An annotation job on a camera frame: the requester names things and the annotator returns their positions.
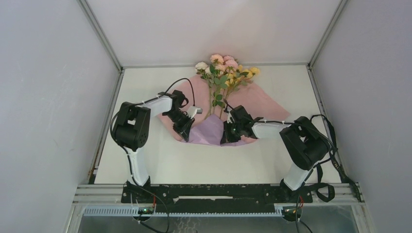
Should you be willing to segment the yellow fake flower stem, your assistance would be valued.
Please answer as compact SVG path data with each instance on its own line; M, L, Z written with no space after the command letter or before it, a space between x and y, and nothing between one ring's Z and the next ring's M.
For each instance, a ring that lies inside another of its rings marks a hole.
M253 78L260 74L260 69L258 67L250 67L243 69L242 65L238 65L237 68L228 67L226 68L223 76L226 77L224 82L221 82L221 99L217 101L221 107L219 117L222 117L224 109L226 108L225 101L228 97L240 90L243 86L248 86L253 83Z

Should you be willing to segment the pink fake flower stem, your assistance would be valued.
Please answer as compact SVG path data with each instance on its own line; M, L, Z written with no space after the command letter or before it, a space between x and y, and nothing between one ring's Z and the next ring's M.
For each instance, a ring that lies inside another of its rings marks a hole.
M228 67L238 67L238 63L232 56L221 56L219 54L214 54L210 58L210 71L214 74L214 85L212 90L212 110L211 115L215 113L216 107L220 107L217 103L221 99L221 82L224 82L226 77L223 76L226 68Z

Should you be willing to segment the white fake flower stem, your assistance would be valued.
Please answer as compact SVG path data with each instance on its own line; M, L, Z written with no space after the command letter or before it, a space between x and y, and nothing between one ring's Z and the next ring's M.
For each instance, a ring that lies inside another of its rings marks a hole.
M209 92L209 110L206 114L205 118L211 115L212 110L212 90L214 85L214 74L210 71L210 66L205 62L198 62L195 65L196 73L201 76L201 79L205 80L208 85L208 92Z

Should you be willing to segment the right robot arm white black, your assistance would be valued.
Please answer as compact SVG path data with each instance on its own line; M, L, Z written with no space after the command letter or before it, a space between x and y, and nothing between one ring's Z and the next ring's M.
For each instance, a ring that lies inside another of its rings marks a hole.
M221 144L235 143L243 137L274 139L280 136L292 160L288 174L281 181L281 197L287 202L293 202L300 196L299 188L315 166L326 154L334 152L332 142L305 116L294 122L285 122L252 118L242 105L235 108L229 105L224 111L228 118L223 123Z

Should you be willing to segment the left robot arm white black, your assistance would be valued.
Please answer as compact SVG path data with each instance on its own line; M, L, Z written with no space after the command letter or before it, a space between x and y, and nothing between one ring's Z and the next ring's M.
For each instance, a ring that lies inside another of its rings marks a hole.
M181 91L174 90L171 94L160 92L140 103L123 102L111 120L110 135L126 152L130 170L128 182L135 186L133 196L140 202L147 202L152 196L151 188L146 186L150 176L143 155L151 119L158 115L167 116L173 123L172 129L188 142L195 116L203 110L194 104L183 110L184 102L189 103Z

